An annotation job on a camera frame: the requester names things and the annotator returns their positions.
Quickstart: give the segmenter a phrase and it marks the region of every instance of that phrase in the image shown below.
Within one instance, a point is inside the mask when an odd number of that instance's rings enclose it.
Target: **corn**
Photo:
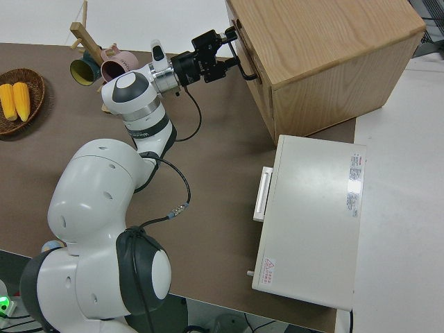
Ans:
[[[14,103],[15,109],[22,121],[28,120],[31,113],[31,103],[29,101],[29,89],[26,83],[17,82],[14,84]]]
[[[0,102],[5,118],[9,121],[16,120],[17,112],[15,111],[14,94],[12,92],[12,85],[9,83],[0,85]]]

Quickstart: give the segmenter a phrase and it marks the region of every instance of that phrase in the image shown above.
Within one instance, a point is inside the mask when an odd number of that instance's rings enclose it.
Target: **brown table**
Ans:
[[[81,54],[67,46],[0,44],[0,74],[33,69],[44,77],[47,95],[35,121],[21,134],[0,141],[0,248],[35,256],[55,239],[46,213],[58,178],[72,155],[98,138],[131,144],[119,117],[101,111],[101,82],[76,83],[69,64]],[[137,53],[141,63],[149,53]],[[275,147],[246,83],[236,69],[225,79],[190,86],[203,111],[193,139],[175,143],[165,158],[187,177],[189,209],[147,228],[166,249],[173,271],[171,293],[294,325],[333,332],[336,310],[251,288],[261,223],[253,221],[262,166],[273,166]],[[184,137],[198,115],[187,97],[170,96],[165,109]],[[314,137],[352,142],[348,121]],[[133,196],[127,225],[164,216],[186,198],[182,180],[161,167],[151,184]]]

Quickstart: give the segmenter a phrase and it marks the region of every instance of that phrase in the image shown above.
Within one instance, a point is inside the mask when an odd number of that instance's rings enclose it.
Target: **green light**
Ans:
[[[9,298],[2,296],[0,297],[0,310],[5,311],[9,307]]]

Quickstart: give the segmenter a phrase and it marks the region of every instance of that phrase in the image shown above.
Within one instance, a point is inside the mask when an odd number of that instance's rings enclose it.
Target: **dark green mug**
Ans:
[[[100,66],[88,51],[85,51],[82,58],[74,60],[69,66],[69,70],[74,80],[81,85],[92,85],[102,76]]]

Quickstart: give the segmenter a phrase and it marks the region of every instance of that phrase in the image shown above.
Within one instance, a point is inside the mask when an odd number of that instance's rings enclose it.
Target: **wooden box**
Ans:
[[[425,31],[407,0],[226,1],[275,144],[383,106]]]

